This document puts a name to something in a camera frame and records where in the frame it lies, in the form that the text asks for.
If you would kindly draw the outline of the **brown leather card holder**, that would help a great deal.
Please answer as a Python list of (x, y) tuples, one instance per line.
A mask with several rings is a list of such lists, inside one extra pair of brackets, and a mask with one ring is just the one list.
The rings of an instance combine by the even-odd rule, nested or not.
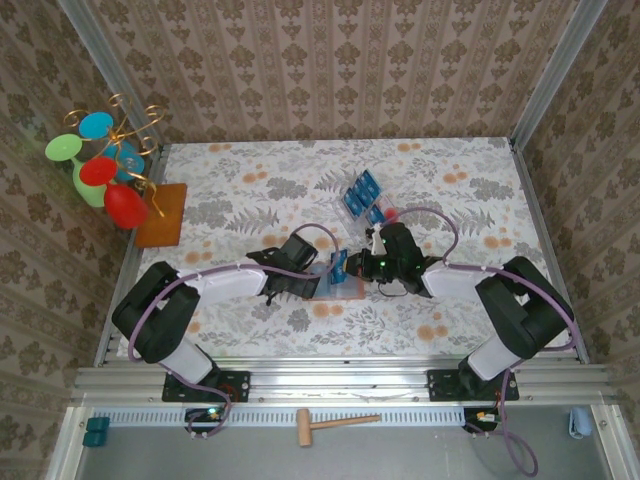
[[(341, 274), (344, 281), (339, 284), (331, 282), (332, 274), (336, 272)], [(365, 297), (364, 283), (354, 277), (348, 275), (344, 271), (344, 266), (339, 263), (330, 274), (323, 275), (316, 287), (315, 293), (311, 298), (312, 301), (351, 301), (363, 300)]]

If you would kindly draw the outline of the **clear acrylic card rack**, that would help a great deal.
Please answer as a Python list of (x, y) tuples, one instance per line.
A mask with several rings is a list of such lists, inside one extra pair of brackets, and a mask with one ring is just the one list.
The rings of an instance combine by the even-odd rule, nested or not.
[(343, 195), (344, 195), (344, 193), (345, 193), (345, 191), (347, 189), (351, 189), (352, 185), (358, 179), (358, 177), (359, 177), (359, 175), (361, 173), (352, 174), (350, 177), (347, 178), (347, 183), (339, 191), (337, 200), (334, 203), (334, 210), (336, 212), (336, 215), (339, 217), (339, 219), (342, 222), (342, 224), (343, 224), (344, 228), (346, 229), (347, 233), (353, 239), (358, 239), (358, 238), (366, 235), (365, 231), (374, 226), (374, 225), (371, 225), (370, 222), (368, 221), (367, 213), (369, 212), (370, 208), (373, 205), (377, 205), (377, 200), (378, 200), (379, 196), (380, 195), (387, 195), (389, 197), (387, 192), (381, 187), (379, 181), (376, 179), (376, 177), (373, 174), (373, 176), (375, 177), (376, 181), (378, 182), (381, 190), (380, 191), (370, 191), (369, 190), (371, 195), (374, 197), (374, 201), (368, 206), (364, 205), (365, 211), (363, 212), (363, 214), (360, 217), (358, 217), (358, 218), (352, 217), (350, 215), (349, 211), (347, 210), (347, 208), (344, 206), (343, 201), (342, 201), (342, 197), (343, 197)]

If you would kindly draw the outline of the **orange wooden stand base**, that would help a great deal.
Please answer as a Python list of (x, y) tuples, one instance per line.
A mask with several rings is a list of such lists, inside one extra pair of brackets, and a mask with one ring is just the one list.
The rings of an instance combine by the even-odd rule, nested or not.
[(173, 247), (180, 242), (187, 185), (161, 184), (153, 192), (148, 189), (144, 201), (149, 207), (146, 221), (136, 229), (137, 248)]

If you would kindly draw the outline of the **wooden mallet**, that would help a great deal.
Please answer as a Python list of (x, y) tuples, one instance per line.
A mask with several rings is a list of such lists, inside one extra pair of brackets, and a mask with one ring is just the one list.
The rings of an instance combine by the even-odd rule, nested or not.
[(296, 411), (296, 428), (298, 445), (300, 447), (310, 447), (313, 444), (313, 432), (315, 430), (336, 428), (341, 426), (361, 425), (379, 422), (382, 419), (380, 414), (359, 417), (350, 417), (336, 420), (326, 420), (320, 422), (311, 421), (311, 412), (308, 409)]

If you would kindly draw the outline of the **small circuit board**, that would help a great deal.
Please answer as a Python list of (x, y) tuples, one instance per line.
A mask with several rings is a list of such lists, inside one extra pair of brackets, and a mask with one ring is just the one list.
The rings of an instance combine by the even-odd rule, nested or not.
[(187, 409), (184, 416), (185, 429), (192, 436), (209, 436), (221, 423), (224, 415), (223, 407)]
[(501, 418), (495, 409), (465, 408), (463, 414), (465, 420), (463, 429), (469, 433), (492, 432), (501, 423)]

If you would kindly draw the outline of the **red plastic wine glass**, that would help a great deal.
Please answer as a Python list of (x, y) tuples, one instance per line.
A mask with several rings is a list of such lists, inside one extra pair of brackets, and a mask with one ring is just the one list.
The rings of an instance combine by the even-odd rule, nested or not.
[(81, 168), (80, 180), (91, 187), (104, 187), (104, 207), (122, 229), (134, 229), (147, 219), (149, 209), (142, 197), (125, 184), (114, 183), (118, 165), (109, 157), (94, 157)]

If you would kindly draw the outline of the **blue plastic wine glass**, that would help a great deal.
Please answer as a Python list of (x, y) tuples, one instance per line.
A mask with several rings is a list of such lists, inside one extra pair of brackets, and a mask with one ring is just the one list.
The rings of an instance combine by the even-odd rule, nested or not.
[(103, 156), (116, 160), (119, 164), (116, 179), (121, 182), (132, 181), (132, 173), (141, 174), (145, 162), (135, 148), (126, 140), (112, 140), (115, 132), (114, 119), (106, 112), (95, 112), (84, 117), (78, 127), (81, 137), (86, 140), (103, 140)]

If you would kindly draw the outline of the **green plastic wine glass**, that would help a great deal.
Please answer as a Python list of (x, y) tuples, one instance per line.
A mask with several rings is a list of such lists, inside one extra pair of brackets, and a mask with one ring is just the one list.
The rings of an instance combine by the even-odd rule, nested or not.
[(71, 161), (73, 165), (72, 181), (82, 199), (93, 208), (104, 207), (106, 187), (89, 186), (80, 179), (83, 163), (78, 155), (83, 148), (83, 140), (76, 134), (62, 134), (53, 138), (45, 148), (45, 156), (53, 162)]

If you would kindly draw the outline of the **aluminium mounting rail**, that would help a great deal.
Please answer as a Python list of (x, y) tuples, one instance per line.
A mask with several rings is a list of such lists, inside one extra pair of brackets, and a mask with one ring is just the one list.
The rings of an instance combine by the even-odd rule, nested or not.
[[(318, 366), (247, 366), (249, 406), (442, 406), (429, 393), (427, 366), (398, 362)], [(73, 406), (159, 407), (165, 374), (157, 367), (99, 367), (79, 371)], [(512, 406), (607, 405), (617, 402), (604, 368), (567, 362), (530, 362), (515, 371), (519, 399)]]

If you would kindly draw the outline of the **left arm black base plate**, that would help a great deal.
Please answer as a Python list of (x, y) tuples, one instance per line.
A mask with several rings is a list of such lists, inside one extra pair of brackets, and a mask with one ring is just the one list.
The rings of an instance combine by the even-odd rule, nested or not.
[[(248, 371), (220, 370), (204, 377), (199, 385), (222, 391), (232, 402), (246, 403), (250, 393), (251, 374)], [(223, 402), (220, 395), (188, 387), (170, 374), (165, 375), (161, 398), (163, 402)]]

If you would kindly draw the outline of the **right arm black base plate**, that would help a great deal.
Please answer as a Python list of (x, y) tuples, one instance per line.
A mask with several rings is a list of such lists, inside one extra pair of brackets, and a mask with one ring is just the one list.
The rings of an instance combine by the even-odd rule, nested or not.
[(426, 373), (429, 398), (436, 402), (495, 401), (501, 394), (506, 401), (520, 398), (515, 375), (510, 372), (502, 393), (505, 372), (492, 380), (482, 380), (471, 371), (432, 369)]

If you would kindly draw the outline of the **aluminium table side rail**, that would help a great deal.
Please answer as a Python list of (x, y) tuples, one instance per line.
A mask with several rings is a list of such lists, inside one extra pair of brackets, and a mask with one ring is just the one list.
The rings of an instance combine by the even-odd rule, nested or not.
[(508, 139), (508, 144), (514, 158), (514, 164), (518, 172), (523, 192), (529, 206), (532, 221), (538, 235), (540, 248), (550, 275), (550, 281), (554, 285), (556, 290), (560, 293), (560, 295), (565, 299), (565, 301), (568, 304), (571, 304), (569, 293), (563, 279), (557, 257), (554, 252), (551, 238), (543, 217), (543, 212), (541, 210), (523, 154), (511, 139)]
[[(159, 153), (155, 153), (149, 163), (148, 176), (154, 183), (160, 183), (164, 179), (168, 155), (171, 147), (166, 146), (160, 149)], [(127, 243), (125, 256), (120, 268), (118, 279), (111, 298), (109, 309), (107, 312), (105, 324), (97, 347), (97, 351), (93, 361), (93, 367), (102, 368), (109, 360), (110, 345), (116, 340), (119, 345), (121, 332), (114, 326), (112, 315), (116, 307), (124, 299), (132, 286), (136, 283), (137, 273), (141, 264), (143, 251), (135, 246), (136, 230), (131, 231), (130, 238)]]

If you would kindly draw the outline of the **aluminium frame post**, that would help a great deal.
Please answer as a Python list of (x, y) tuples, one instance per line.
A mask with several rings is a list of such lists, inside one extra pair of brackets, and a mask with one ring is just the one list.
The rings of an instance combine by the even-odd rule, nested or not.
[(511, 135), (514, 149), (523, 150), (531, 139), (607, 2), (579, 1)]
[(137, 136), (140, 144), (147, 149), (156, 147), (156, 151), (159, 151), (162, 148), (162, 142), (158, 128), (156, 125), (147, 127), (147, 124), (151, 122), (145, 113), (147, 104), (136, 92), (136, 88), (127, 75), (124, 60), (120, 58), (116, 46), (107, 38), (97, 16), (91, 10), (90, 2), (88, 0), (57, 1), (111, 92), (113, 94), (122, 93), (126, 96), (122, 110), (128, 115), (131, 127), (138, 130)]

